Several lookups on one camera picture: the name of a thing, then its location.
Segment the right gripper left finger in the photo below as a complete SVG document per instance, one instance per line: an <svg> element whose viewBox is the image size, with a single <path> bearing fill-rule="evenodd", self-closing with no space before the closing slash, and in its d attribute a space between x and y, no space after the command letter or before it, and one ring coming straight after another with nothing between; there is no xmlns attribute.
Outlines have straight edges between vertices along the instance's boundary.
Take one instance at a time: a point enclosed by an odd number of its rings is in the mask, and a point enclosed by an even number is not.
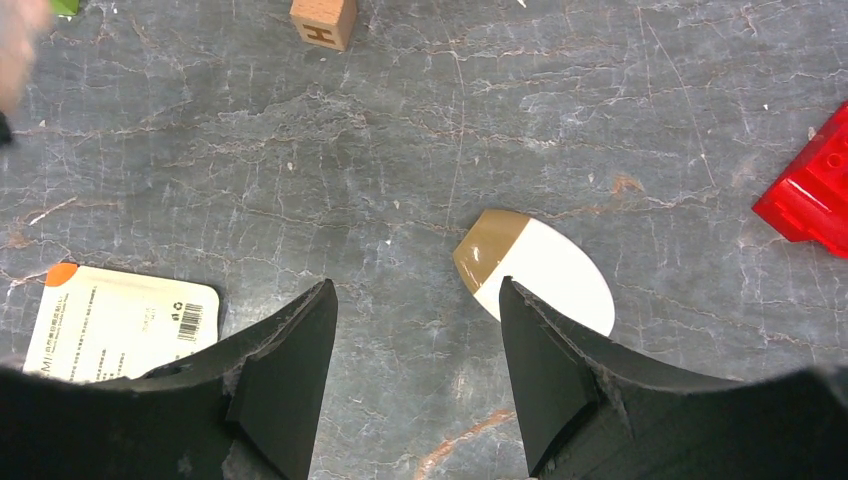
<svg viewBox="0 0 848 480"><path fill-rule="evenodd" d="M135 380L112 381L103 479L305 479L338 300L323 280L269 317Z"/></svg>

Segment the red plastic toy piece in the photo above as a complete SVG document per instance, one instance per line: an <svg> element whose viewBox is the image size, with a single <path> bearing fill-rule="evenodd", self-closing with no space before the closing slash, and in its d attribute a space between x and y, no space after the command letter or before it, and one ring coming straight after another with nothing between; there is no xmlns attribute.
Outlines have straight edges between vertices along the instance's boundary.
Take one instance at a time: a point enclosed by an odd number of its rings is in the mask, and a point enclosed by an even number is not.
<svg viewBox="0 0 848 480"><path fill-rule="evenodd" d="M847 256L847 104L842 103L752 206L790 242Z"/></svg>

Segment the small wooden cube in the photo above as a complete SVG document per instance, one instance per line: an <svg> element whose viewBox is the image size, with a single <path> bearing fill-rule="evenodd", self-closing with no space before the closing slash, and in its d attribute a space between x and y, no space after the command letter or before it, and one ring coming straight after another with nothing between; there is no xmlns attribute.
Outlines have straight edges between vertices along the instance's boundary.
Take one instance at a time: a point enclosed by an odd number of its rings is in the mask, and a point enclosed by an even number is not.
<svg viewBox="0 0 848 480"><path fill-rule="evenodd" d="M345 51L357 12L356 0L293 0L290 17L304 42Z"/></svg>

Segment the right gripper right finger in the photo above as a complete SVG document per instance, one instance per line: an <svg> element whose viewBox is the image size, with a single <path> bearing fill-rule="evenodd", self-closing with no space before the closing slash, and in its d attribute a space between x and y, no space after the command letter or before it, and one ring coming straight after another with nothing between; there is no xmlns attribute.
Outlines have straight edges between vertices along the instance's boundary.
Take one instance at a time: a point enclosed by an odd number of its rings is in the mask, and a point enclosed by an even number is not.
<svg viewBox="0 0 848 480"><path fill-rule="evenodd" d="M585 353L553 329L547 313L566 321L579 340L615 347L614 360L653 368L671 388L728 387L731 380L674 367L641 355L556 312L508 276L499 291L501 331L528 473L537 477L564 442L593 415L604 396Z"/></svg>

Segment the white paper sachet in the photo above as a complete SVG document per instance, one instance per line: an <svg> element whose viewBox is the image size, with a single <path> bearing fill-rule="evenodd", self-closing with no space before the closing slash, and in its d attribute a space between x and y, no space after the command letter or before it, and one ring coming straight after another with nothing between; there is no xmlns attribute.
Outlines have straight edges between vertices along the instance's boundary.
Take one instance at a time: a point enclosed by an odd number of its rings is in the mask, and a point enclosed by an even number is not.
<svg viewBox="0 0 848 480"><path fill-rule="evenodd" d="M216 343L219 306L210 286L58 263L22 369L72 383L138 378Z"/></svg>

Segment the colourful eyeshadow palette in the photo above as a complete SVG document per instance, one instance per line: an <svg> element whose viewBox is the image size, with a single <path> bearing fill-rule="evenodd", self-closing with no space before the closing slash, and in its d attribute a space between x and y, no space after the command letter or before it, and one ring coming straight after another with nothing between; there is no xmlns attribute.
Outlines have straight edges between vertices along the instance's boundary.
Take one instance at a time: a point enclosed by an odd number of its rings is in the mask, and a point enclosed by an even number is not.
<svg viewBox="0 0 848 480"><path fill-rule="evenodd" d="M39 37L52 24L45 0L1 0L1 112L11 113L28 82Z"/></svg>

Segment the white gold oval case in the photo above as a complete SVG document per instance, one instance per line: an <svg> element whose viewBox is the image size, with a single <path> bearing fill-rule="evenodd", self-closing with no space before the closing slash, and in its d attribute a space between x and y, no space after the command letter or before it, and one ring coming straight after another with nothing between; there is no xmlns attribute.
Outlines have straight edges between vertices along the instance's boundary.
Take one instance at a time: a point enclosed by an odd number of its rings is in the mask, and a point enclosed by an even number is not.
<svg viewBox="0 0 848 480"><path fill-rule="evenodd" d="M593 260L551 226L522 213L486 209L452 254L474 299L500 320L499 291L511 277L566 317L611 334L615 306Z"/></svg>

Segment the small green cube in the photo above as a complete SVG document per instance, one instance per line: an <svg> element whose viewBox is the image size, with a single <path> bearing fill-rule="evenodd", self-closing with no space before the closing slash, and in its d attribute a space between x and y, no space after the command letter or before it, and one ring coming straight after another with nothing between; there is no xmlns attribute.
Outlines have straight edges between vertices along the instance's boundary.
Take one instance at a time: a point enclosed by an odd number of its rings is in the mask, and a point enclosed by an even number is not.
<svg viewBox="0 0 848 480"><path fill-rule="evenodd" d="M53 13L63 17L76 16L80 9L80 0L50 0Z"/></svg>

